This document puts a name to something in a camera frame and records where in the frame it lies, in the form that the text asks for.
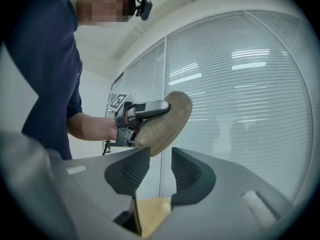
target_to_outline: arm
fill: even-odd
[[[81,112],[69,118],[66,127],[69,134],[84,141],[115,140],[118,132],[113,118],[94,117]]]

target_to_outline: brown oval object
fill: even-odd
[[[150,147],[151,157],[161,153],[176,139],[192,111],[192,101],[184,92],[173,91],[164,100],[170,104],[170,111],[147,119],[135,138],[137,148]]]

